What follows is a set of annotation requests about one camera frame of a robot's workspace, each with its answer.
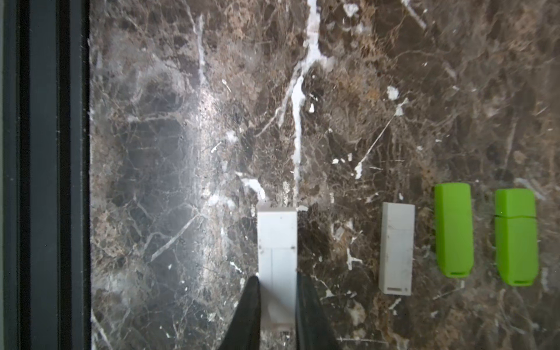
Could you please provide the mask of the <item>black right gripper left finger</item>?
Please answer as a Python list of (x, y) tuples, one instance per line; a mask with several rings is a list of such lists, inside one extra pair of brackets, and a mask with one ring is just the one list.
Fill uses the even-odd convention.
[(257, 276), (251, 276), (241, 295), (219, 350), (260, 348), (261, 293)]

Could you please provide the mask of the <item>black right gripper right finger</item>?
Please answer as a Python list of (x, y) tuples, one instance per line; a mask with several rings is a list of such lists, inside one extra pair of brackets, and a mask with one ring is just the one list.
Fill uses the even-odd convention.
[(340, 349), (311, 277), (302, 273), (297, 275), (297, 350)]

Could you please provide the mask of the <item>green usb drive capped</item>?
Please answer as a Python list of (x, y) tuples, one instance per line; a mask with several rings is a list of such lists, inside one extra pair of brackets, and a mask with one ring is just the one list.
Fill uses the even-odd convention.
[(536, 201), (532, 191), (496, 191), (494, 233), (501, 279), (513, 287), (533, 285), (539, 271), (539, 250)]

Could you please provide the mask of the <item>white usb drive front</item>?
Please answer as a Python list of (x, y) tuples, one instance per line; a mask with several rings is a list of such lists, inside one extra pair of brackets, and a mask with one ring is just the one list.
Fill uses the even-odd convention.
[(258, 278), (261, 325), (285, 332), (295, 327), (297, 295), (297, 210), (258, 211)]

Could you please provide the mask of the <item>green usb drive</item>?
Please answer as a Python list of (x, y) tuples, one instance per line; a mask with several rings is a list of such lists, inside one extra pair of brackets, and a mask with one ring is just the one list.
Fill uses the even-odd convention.
[(438, 266), (444, 276), (465, 278), (474, 266), (474, 239), (470, 186), (435, 186), (435, 242)]

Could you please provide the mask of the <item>white rectangular usb drive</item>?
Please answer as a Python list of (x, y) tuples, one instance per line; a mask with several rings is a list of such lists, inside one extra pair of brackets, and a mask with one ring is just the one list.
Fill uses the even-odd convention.
[(379, 288), (388, 295), (410, 296), (415, 206), (384, 202), (381, 226)]

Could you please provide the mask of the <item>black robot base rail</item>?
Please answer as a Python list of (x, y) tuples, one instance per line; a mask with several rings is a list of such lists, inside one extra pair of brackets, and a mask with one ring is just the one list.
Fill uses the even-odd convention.
[(1, 3), (1, 348), (89, 349), (88, 1)]

